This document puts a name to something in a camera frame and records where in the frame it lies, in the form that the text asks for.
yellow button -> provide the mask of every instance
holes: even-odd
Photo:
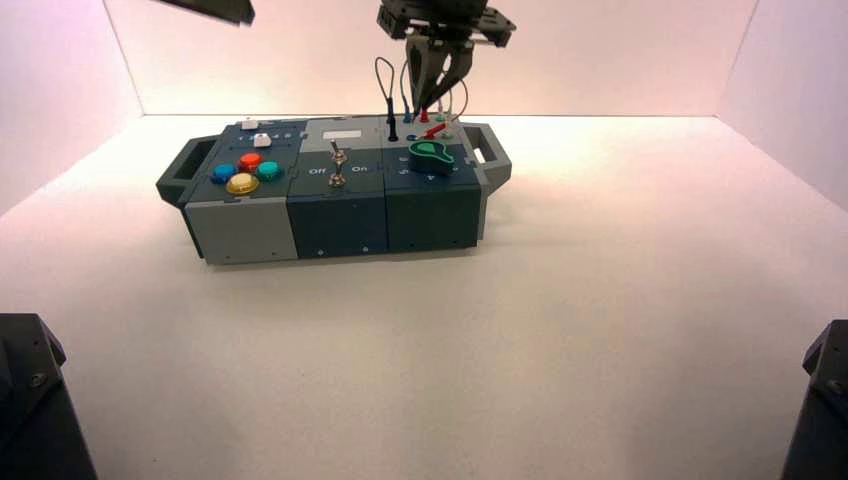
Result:
[[[259,180],[249,173],[233,175],[227,182],[227,191],[233,195],[245,195],[259,188]]]

green button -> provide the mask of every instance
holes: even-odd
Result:
[[[277,162],[262,162],[256,168],[256,176],[263,182],[269,182],[282,174]]]

black plug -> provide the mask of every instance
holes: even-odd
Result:
[[[389,111],[389,141],[397,142],[397,119],[395,118],[395,105],[392,97],[386,99],[386,107]]]

screw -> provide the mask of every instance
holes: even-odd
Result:
[[[36,373],[29,379],[29,388],[38,388],[47,382],[47,375]]]
[[[827,388],[837,395],[845,395],[845,386],[839,380],[828,380]]]

green knob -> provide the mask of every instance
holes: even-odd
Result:
[[[409,146],[410,170],[419,173],[435,173],[450,175],[453,173],[453,156],[448,153],[448,147],[441,142],[421,140]]]

